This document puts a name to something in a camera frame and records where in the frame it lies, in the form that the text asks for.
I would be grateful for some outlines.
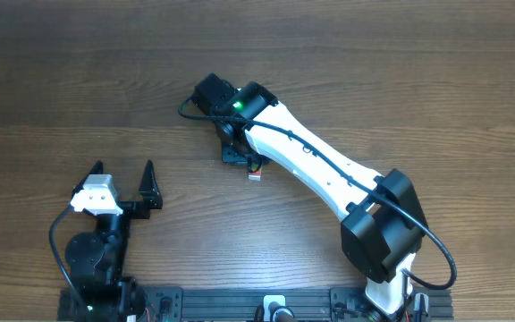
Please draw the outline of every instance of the wooden surface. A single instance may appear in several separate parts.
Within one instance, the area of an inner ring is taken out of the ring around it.
[[[55,318],[47,231],[97,159],[165,206],[125,271],[184,288],[365,283],[312,191],[220,161],[177,106],[209,72],[272,90],[361,164],[397,167],[456,259],[457,318],[515,318],[515,1],[0,0],[0,319]],[[59,247],[93,219],[68,217]],[[414,271],[438,283],[425,241]]]

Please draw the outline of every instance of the wooden table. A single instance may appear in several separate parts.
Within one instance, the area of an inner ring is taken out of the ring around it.
[[[457,318],[515,318],[515,1],[0,0],[0,318],[55,318],[47,231],[97,159],[165,205],[126,274],[184,288],[363,285],[279,165],[250,182],[176,108],[209,72],[268,87],[344,155],[409,175],[456,259]],[[59,227],[61,249],[90,216]],[[443,282],[426,240],[414,271]]]

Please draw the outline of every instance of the table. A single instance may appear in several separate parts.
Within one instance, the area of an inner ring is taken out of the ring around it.
[[[457,318],[515,318],[515,1],[0,0],[0,319],[55,318],[47,231],[94,162],[163,210],[125,272],[184,288],[363,285],[339,225],[279,165],[250,182],[178,105],[215,72],[257,81],[344,155],[414,182],[459,268]],[[71,215],[58,246],[92,230]],[[414,271],[448,267],[424,241]]]

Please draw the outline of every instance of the white plastic part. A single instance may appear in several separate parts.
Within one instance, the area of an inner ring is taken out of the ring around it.
[[[75,211],[87,209],[93,215],[121,215],[122,209],[116,205],[116,190],[113,186],[113,176],[110,174],[90,174],[71,199]]]
[[[269,310],[269,304],[276,302],[281,306],[285,306],[285,296],[283,295],[266,295],[264,296],[264,321],[269,322],[272,312]]]
[[[401,270],[407,268],[410,270],[410,265],[415,259],[416,254],[409,254],[396,269],[397,275],[391,280],[390,283],[382,282],[375,283],[371,279],[367,279],[367,288],[365,295],[375,304],[381,311],[387,314],[393,314],[402,305],[402,279],[404,275]],[[407,294],[412,293],[412,284],[409,282],[407,285]]]
[[[266,107],[254,120],[291,130],[319,149],[356,181],[371,190],[376,187],[373,179],[380,173],[351,161],[331,148],[301,125],[284,104]],[[350,202],[359,204],[367,196],[361,189],[350,186],[345,178],[341,178],[321,157],[313,156],[311,151],[304,149],[303,144],[295,139],[290,140],[278,131],[261,126],[251,127],[246,131],[246,138],[257,153],[271,158],[307,184],[331,208],[340,222],[349,214],[345,208]]]

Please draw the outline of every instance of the wood grain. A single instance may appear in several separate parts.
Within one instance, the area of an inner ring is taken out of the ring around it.
[[[362,285],[325,204],[220,161],[175,110],[209,72],[258,81],[344,155],[416,185],[456,259],[457,318],[515,319],[515,1],[0,0],[0,319],[53,319],[47,230],[97,159],[137,198],[126,273],[186,288]],[[59,228],[63,248],[92,229]],[[425,241],[415,272],[447,278]]]

